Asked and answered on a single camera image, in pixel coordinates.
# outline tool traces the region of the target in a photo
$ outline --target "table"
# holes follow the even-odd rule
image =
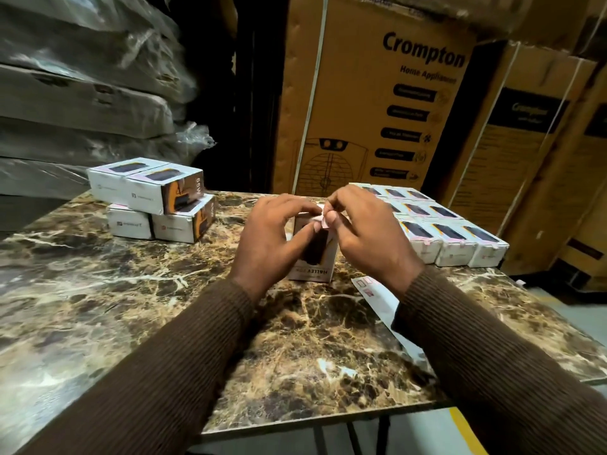
[[[10,454],[203,286],[226,275],[258,195],[218,193],[200,243],[113,238],[85,193],[0,243],[0,454]],[[444,268],[460,289],[584,382],[607,349],[496,269]],[[360,297],[338,256],[331,284],[269,291],[203,431],[217,440],[449,405]]]

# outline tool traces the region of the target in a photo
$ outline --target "sleeve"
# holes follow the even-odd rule
[[[487,452],[607,453],[607,401],[428,267],[392,329],[421,346]]]
[[[19,453],[183,454],[212,410],[253,308],[235,283],[211,284]]]

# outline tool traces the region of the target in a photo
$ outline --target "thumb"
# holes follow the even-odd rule
[[[340,246],[347,241],[352,242],[353,238],[356,237],[352,230],[352,224],[343,214],[330,210],[325,215],[325,221],[337,233]]]
[[[321,229],[321,223],[317,221],[311,221],[305,227],[300,229],[293,235],[291,241],[285,244],[285,253],[287,259],[295,263],[295,261],[301,256],[305,247],[312,241],[317,230]]]

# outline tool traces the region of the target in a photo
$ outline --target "table leg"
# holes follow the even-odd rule
[[[379,428],[377,429],[377,447],[375,455],[385,455],[388,449],[388,432],[390,431],[390,417],[388,415],[379,418]]]
[[[354,425],[350,422],[346,423],[346,426],[348,427],[348,436],[350,436],[350,443],[352,444],[352,451],[354,455],[362,455],[362,450],[360,450],[358,435],[356,434]]]
[[[318,455],[327,455],[327,443],[322,427],[314,427],[314,442],[316,444],[316,453]]]

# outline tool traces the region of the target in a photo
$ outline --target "right hand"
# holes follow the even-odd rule
[[[390,206],[372,193],[346,185],[327,198],[323,214],[344,257],[393,293],[403,294],[424,269]]]

